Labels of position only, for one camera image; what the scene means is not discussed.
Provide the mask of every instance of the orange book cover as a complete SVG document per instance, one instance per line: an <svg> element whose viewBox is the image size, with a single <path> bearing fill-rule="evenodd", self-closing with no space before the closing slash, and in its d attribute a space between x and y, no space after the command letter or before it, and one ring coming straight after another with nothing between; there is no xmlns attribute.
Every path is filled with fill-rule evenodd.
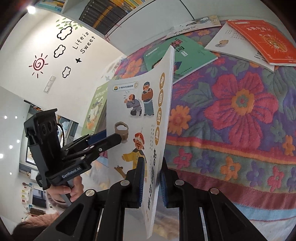
<svg viewBox="0 0 296 241"><path fill-rule="evenodd" d="M296 66L296 48L275 27L263 20L228 20L271 65Z"/></svg>

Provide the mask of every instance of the hand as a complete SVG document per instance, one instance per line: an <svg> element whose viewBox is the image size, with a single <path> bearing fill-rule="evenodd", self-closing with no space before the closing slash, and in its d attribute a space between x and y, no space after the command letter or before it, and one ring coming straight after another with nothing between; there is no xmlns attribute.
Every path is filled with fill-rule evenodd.
<svg viewBox="0 0 296 241"><path fill-rule="evenodd" d="M64 185L61 185L58 187L50 186L50 188L47 189L47 192L54 200L57 200L60 202L64 202L63 198L61 197L61 194L70 193L71 195L70 201L74 202L83 193L84 186L82 184L81 176L74 177L73 183L74 183L74 187L72 189Z"/></svg>

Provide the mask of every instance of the sun decal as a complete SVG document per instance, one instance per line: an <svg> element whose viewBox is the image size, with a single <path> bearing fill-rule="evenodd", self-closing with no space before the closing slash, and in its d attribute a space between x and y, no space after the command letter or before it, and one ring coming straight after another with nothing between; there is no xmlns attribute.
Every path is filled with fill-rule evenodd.
<svg viewBox="0 0 296 241"><path fill-rule="evenodd" d="M263 38L264 42L260 42L260 43L266 43L267 45L269 45L270 47L274 48L274 52L277 51L281 51L281 52L287 52L288 49L285 46L285 44L280 41L278 38L271 36L269 34L267 35L261 35L260 36Z"/></svg>
<svg viewBox="0 0 296 241"><path fill-rule="evenodd" d="M29 68L31 68L31 67L34 68L34 72L33 72L32 75L34 75L35 73L37 73L37 79L38 79L38 77L39 77L39 72L40 72L41 74L43 74L43 72L41 71L42 68L43 68L43 66L44 66L44 65L48 65L47 63L45 63L45 59L46 59L46 57L47 57L48 55L46 55L45 58L42 58L42 55L43 55L43 54L41 54L41 57L38 58L38 59L37 59L37 57L36 57L36 55L35 55L35 60L34 60L33 65L30 65L30 66L29 66Z"/></svg>

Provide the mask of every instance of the recessed light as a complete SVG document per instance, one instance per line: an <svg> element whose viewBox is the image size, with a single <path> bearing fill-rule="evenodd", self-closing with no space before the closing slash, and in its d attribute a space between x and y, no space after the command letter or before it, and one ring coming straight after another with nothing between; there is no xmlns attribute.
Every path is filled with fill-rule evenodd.
<svg viewBox="0 0 296 241"><path fill-rule="evenodd" d="M36 12L36 8L34 6L28 6L27 10L29 14L34 14Z"/></svg>

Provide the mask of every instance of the metal bolt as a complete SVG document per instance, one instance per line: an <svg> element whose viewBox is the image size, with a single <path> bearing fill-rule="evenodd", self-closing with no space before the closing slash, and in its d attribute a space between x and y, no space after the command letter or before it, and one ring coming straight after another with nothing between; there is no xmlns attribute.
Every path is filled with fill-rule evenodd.
<svg viewBox="0 0 296 241"><path fill-rule="evenodd" d="M122 180L122 181L120 182L120 184L121 184L122 186L127 186L127 185L129 185L129 180Z"/></svg>
<svg viewBox="0 0 296 241"><path fill-rule="evenodd" d="M183 186L184 185L184 181L183 180L180 180L180 179L179 180L176 180L175 183L178 186Z"/></svg>
<svg viewBox="0 0 296 241"><path fill-rule="evenodd" d="M93 196L94 195L94 190L92 190L92 189L87 190L85 195L88 196L88 197Z"/></svg>
<svg viewBox="0 0 296 241"><path fill-rule="evenodd" d="M211 188L210 192L211 192L212 194L217 195L217 194L219 193L219 189L218 189L218 188Z"/></svg>

